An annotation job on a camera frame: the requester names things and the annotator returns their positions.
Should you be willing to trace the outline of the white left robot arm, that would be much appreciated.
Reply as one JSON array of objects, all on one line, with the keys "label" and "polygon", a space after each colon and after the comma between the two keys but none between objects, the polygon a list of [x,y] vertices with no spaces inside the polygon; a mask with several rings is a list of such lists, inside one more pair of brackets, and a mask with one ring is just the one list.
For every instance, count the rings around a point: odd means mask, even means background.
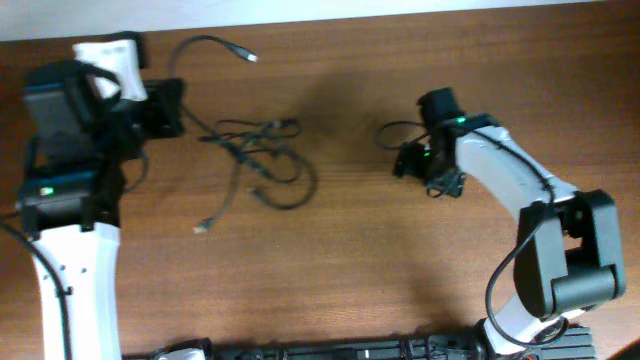
[{"label": "white left robot arm", "polygon": [[17,195],[22,242],[38,277],[44,355],[119,359],[116,263],[123,163],[151,139],[180,136],[179,78],[146,80],[146,99],[126,98],[112,70],[78,60],[26,77],[24,101],[37,124]]}]

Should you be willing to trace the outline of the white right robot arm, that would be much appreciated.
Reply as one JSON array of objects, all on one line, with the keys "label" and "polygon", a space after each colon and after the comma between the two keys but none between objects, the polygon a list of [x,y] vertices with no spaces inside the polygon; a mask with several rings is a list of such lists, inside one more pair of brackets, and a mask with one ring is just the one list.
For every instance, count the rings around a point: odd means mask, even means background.
[{"label": "white right robot arm", "polygon": [[590,330],[570,322],[626,291],[612,197],[554,176],[491,115],[466,114],[450,88],[417,106],[425,133],[398,146],[394,175],[420,179],[432,198],[460,197],[473,177],[518,225],[486,286],[486,318],[462,334],[429,336],[427,358],[595,358]]}]

